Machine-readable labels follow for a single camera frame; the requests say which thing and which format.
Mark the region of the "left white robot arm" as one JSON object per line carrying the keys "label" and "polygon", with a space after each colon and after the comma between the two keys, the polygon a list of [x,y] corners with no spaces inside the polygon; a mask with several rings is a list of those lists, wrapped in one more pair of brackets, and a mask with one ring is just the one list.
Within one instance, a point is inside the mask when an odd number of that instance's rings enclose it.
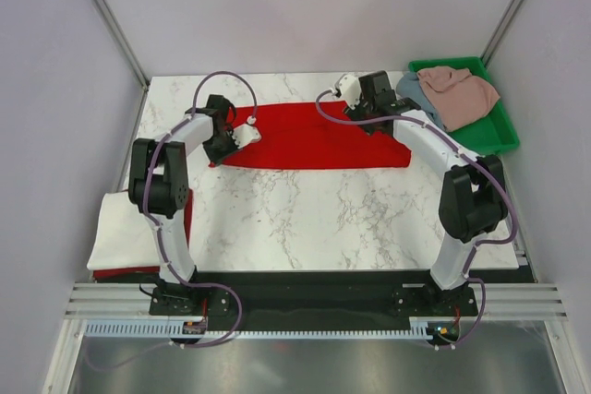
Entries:
{"label": "left white robot arm", "polygon": [[159,258],[159,275],[151,295],[152,316],[206,316],[211,293],[198,283],[190,255],[185,212],[192,202],[187,156],[203,147],[217,165],[238,151],[228,122],[235,106],[211,95],[204,108],[192,108],[158,138],[133,142],[128,198],[149,224]]}

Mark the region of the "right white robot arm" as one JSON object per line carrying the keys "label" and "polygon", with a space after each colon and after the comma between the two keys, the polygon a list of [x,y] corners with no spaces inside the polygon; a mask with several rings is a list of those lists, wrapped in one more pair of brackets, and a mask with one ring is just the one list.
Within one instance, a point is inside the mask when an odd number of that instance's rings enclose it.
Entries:
{"label": "right white robot arm", "polygon": [[345,74],[335,90],[351,121],[370,135],[381,132],[407,146],[441,179],[438,215],[444,237],[427,282],[412,294],[433,314],[452,311],[468,297],[477,249],[509,212],[500,159],[454,142],[420,103],[397,96],[384,71]]}

